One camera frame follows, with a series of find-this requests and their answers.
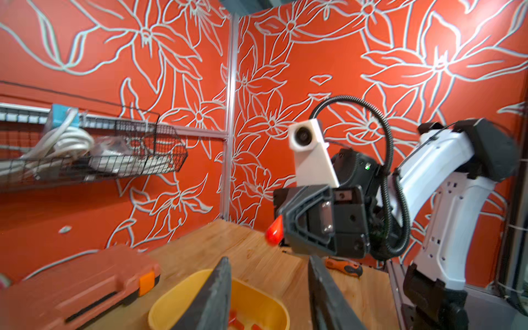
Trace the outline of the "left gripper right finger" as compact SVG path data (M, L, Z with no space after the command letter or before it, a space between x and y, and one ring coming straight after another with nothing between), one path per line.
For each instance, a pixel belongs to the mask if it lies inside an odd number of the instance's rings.
M320 257L309 257L308 287L313 329L366 329Z

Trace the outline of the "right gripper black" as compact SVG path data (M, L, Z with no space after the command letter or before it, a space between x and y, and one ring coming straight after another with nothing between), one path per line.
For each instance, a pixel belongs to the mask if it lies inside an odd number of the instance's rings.
M274 214L283 217L284 241L295 254L363 259L371 249L369 226L377 208L382 167L343 148L331 158L339 187L274 191Z

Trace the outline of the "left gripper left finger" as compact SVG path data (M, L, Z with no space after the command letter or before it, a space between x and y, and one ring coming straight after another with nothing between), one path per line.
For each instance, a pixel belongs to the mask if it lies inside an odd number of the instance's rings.
M227 329L231 291L231 264L228 257L222 257L171 329Z

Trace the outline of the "red screw sleeve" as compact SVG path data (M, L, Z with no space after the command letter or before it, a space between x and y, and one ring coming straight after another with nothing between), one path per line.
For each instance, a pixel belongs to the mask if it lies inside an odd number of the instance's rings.
M265 240L269 246L279 246L284 239L283 216L279 215L265 231Z

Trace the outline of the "yellow plastic tray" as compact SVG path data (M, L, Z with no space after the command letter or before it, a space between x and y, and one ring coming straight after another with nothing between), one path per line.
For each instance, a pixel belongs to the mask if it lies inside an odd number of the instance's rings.
M195 272L161 296L148 313L149 328L170 329L191 306L211 272ZM283 303L236 278L232 279L230 309L245 329L290 328L290 315Z

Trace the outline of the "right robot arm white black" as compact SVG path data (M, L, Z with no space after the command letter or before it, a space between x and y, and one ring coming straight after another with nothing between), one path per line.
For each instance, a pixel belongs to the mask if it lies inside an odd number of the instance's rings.
M433 214L422 250L403 281L410 329L467 329L466 260L479 214L495 186L512 176L518 162L514 140L486 119L452 128L419 127L420 143L391 174L351 148L334 157L319 121L288 129L296 185L274 192L276 219L265 236L309 256L312 317L319 329L358 324L330 279L325 262L334 257L387 260L404 252L422 206Z

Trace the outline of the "orange tool case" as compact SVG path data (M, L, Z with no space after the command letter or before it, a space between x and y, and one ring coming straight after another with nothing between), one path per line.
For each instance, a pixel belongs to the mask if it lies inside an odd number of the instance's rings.
M159 263L129 246L87 254L1 290L1 328L79 329L144 296L160 275Z

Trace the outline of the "white power adapter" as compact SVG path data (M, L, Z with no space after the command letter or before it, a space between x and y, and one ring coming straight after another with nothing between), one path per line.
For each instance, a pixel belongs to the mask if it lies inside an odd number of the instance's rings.
M123 175L135 163L136 156L122 137L97 137L90 150L89 167L98 172Z

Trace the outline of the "blue white small box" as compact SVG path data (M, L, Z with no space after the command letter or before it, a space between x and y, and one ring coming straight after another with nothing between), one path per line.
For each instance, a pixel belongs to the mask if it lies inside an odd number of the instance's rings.
M74 119L71 121L70 126L79 127L80 117L78 115L79 113L78 108L68 107L62 104L52 104L43 132L47 133L48 131L51 131L52 129L56 129L60 127L66 121L70 110L72 110L75 113Z

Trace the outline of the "orange handled screwdriver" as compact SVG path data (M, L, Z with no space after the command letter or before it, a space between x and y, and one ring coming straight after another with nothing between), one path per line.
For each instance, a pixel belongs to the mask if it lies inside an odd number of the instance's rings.
M324 261L325 267L329 270L332 269L358 279L363 275L362 266L348 259L327 257Z

